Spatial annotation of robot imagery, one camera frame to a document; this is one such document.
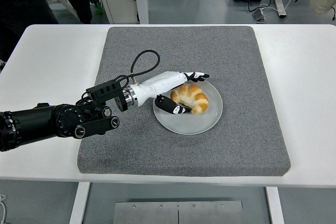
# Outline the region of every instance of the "white robotic hand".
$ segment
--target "white robotic hand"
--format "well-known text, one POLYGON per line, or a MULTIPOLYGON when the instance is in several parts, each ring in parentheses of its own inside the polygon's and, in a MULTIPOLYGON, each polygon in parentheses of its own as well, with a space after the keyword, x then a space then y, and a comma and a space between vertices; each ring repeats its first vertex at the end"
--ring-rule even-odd
POLYGON ((194 82, 204 81, 209 75, 202 72, 164 72, 153 78, 144 81, 142 84, 131 84, 126 87, 126 91, 133 98, 134 106, 141 106, 148 98, 154 98, 155 105, 171 114, 181 114, 190 112, 190 108, 183 107, 163 96, 163 93, 172 90, 183 83, 192 80, 194 82))

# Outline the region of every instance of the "white plate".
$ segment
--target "white plate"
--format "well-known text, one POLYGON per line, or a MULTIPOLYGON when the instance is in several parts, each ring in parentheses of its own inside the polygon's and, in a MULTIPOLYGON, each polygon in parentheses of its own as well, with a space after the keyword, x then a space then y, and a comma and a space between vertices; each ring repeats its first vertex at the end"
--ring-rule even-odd
MULTIPOLYGON (((219 120, 222 110, 222 97, 217 89, 207 81, 193 82, 188 81, 186 84, 197 84, 203 90, 203 93, 208 97, 208 108, 201 114, 169 114, 155 106, 155 99, 153 100, 153 110, 157 120, 168 130, 183 134, 194 135, 205 132, 211 129, 219 120)), ((163 95, 170 98, 169 91, 163 95)))

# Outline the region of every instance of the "white table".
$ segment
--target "white table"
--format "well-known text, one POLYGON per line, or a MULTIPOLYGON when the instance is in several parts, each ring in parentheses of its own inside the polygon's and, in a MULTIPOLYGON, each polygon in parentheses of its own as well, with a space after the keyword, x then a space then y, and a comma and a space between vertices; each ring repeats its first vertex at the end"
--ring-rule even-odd
MULTIPOLYGON (((28 27, 0 75, 0 111, 31 109, 39 102, 78 101, 85 89, 94 85, 111 26, 122 25, 28 27)), ((336 188, 336 27, 251 27, 291 160, 284 176, 81 174, 77 167, 80 141, 54 137, 0 153, 0 179, 336 188)))

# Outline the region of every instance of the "croissant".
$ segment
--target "croissant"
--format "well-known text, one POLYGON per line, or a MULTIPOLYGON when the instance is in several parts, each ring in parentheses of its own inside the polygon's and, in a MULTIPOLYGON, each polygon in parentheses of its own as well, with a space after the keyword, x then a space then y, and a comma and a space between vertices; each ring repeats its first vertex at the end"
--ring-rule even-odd
POLYGON ((170 98, 176 103, 190 107, 194 114, 203 113, 208 108, 209 99, 196 84, 179 86, 171 92, 170 98))

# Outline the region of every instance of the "white cable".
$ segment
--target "white cable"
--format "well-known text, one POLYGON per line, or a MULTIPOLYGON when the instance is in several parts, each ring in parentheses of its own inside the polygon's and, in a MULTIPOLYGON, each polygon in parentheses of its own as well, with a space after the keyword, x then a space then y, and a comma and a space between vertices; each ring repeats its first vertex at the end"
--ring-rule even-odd
POLYGON ((288 3, 287 3, 287 5, 286 5, 285 9, 283 9, 282 12, 280 12, 279 10, 277 10, 277 9, 275 9, 275 8, 273 8, 273 7, 264 7, 264 8, 262 8, 263 5, 267 5, 267 4, 261 4, 261 5, 260 5, 260 10, 264 10, 264 9, 273 9, 273 10, 279 12, 279 13, 284 13, 285 10, 286 10, 286 8, 287 8, 287 6, 289 5, 290 2, 291 2, 291 0, 288 1, 288 3))
POLYGON ((4 215, 3 215, 3 217, 2 217, 2 221, 0 222, 0 224, 4 224, 4 222, 5 222, 6 208, 5 208, 5 205, 2 203, 2 201, 3 201, 6 197, 7 197, 6 195, 2 195, 2 194, 0 194, 0 205, 2 205, 2 207, 4 208, 4 215))

